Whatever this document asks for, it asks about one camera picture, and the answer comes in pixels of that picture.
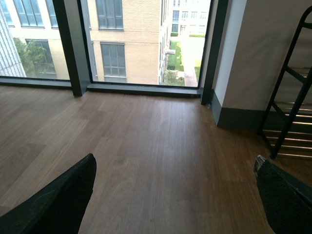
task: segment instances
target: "white building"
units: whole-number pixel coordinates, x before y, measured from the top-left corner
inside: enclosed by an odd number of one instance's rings
[[[210,0],[173,0],[172,32],[205,34]]]

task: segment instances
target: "building window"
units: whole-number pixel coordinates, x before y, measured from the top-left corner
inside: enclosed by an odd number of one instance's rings
[[[191,18],[195,20],[197,18],[197,11],[192,11]]]
[[[10,12],[6,6],[6,2],[5,0],[0,0],[0,4],[1,4],[1,7],[3,9],[3,12],[4,12],[4,15],[5,15],[5,18],[6,18],[6,21],[8,23],[9,26],[14,26],[13,25],[13,22],[12,22],[12,19],[11,19],[11,16],[10,16]]]
[[[188,15],[187,11],[182,11],[182,21],[186,21],[187,15]]]
[[[123,44],[101,43],[105,77],[126,77],[125,48]]]
[[[206,21],[206,19],[207,19],[207,12],[201,12],[200,13],[200,20]]]
[[[37,0],[14,0],[22,26],[43,27]]]
[[[197,30],[196,30],[196,25],[190,25],[190,33],[196,33]]]
[[[178,24],[172,24],[171,32],[177,33],[178,32]]]
[[[49,16],[50,16],[50,21],[51,21],[51,26],[53,28],[58,27],[58,21],[57,21],[57,16],[55,15],[55,10],[53,6],[52,0],[46,0],[47,1],[47,7],[49,11]]]
[[[205,30],[205,26],[204,26],[204,25],[200,25],[200,26],[199,26],[199,31],[198,31],[198,33],[203,33],[203,34],[206,33],[206,30]]]
[[[99,28],[123,29],[121,0],[97,0]]]
[[[31,41],[35,42],[36,46],[39,46],[44,49],[43,54],[42,50],[38,51],[38,60],[34,61],[34,67],[36,69],[36,74],[38,78],[48,78],[48,79],[57,79],[57,74],[55,72],[52,55],[47,40],[33,40],[26,39],[26,43],[29,44]]]
[[[179,11],[174,11],[172,21],[179,21]]]

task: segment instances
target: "floor plank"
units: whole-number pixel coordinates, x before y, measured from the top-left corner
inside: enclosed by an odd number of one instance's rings
[[[216,127],[198,99],[0,87],[0,214],[93,153],[80,234],[273,233],[253,174],[262,140]],[[311,162],[274,161],[310,185]]]

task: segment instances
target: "sidewalk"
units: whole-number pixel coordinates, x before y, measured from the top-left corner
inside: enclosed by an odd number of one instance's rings
[[[188,87],[197,87],[197,79],[196,79],[196,73],[195,73],[195,57],[194,52],[192,51],[192,46],[190,44],[192,43],[192,40],[189,36],[180,36],[181,41],[181,53],[183,57],[183,66],[184,66],[184,81],[185,86]]]

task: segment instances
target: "lawn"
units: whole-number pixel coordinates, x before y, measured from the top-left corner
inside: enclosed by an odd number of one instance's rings
[[[169,55],[168,70],[184,71],[180,44],[180,41],[171,41],[170,49],[175,50],[175,55]]]
[[[201,60],[195,59],[195,73],[196,73],[197,82],[199,80],[200,65],[201,65]]]
[[[176,78],[177,71],[167,71],[164,75],[163,85],[185,86],[184,78]]]

